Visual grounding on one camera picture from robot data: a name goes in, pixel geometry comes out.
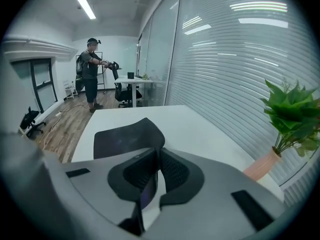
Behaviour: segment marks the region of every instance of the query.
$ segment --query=dark t-shirt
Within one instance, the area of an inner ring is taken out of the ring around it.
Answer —
[[[98,65],[90,63],[91,58],[95,58],[101,61],[94,52],[90,53],[88,50],[85,50],[81,53],[81,65],[82,65],[82,78],[83,79],[97,79],[98,75]]]

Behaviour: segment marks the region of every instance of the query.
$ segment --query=gray plastic device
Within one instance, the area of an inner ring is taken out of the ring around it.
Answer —
[[[267,230],[286,214],[241,171],[177,150],[144,148],[61,164],[56,154],[16,134],[0,135],[0,150],[0,175],[13,200],[53,238],[269,239]],[[141,210],[157,191],[158,170],[167,193],[144,230]]]

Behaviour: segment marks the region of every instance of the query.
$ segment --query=pink pot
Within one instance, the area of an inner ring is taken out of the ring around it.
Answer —
[[[272,169],[275,163],[280,160],[280,157],[281,155],[277,155],[274,149],[271,148],[268,153],[254,161],[243,173],[251,179],[258,181]]]

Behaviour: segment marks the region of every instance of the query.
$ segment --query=white desk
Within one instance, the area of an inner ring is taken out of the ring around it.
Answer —
[[[163,133],[164,147],[195,154],[231,165],[240,171],[254,160],[230,137],[190,108],[179,106],[150,106],[96,110],[86,125],[75,148],[72,162],[94,159],[95,133],[131,125],[148,118]],[[258,181],[282,202],[284,193],[267,174]],[[151,203],[143,209],[143,224],[147,229],[160,213],[160,196],[166,193],[165,180],[158,172],[158,189]]]
[[[134,79],[128,79],[127,75],[119,75],[119,78],[114,81],[115,84],[131,84],[132,85],[132,106],[137,107],[136,90],[137,84],[153,83],[152,80],[143,80],[142,78],[134,77]]]

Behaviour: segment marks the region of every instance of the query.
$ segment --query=black office chair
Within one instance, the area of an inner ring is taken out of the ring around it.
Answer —
[[[114,80],[117,80],[119,78],[118,71],[116,67],[113,67],[112,69]],[[122,102],[118,105],[118,108],[123,106],[124,108],[132,108],[132,85],[128,84],[126,90],[122,90],[122,84],[121,83],[115,83],[115,99],[118,102]],[[140,99],[142,97],[141,93],[136,90],[136,99]]]
[[[42,134],[44,133],[44,131],[41,129],[38,129],[38,127],[41,125],[46,125],[46,123],[41,122],[41,123],[36,124],[35,118],[38,115],[39,115],[39,111],[31,110],[31,108],[29,107],[28,113],[25,114],[23,117],[23,120],[20,124],[21,129],[25,130],[25,129],[27,129],[27,128],[29,129],[31,127],[30,131],[26,134],[28,138],[32,135],[32,133],[34,131],[39,131]]]

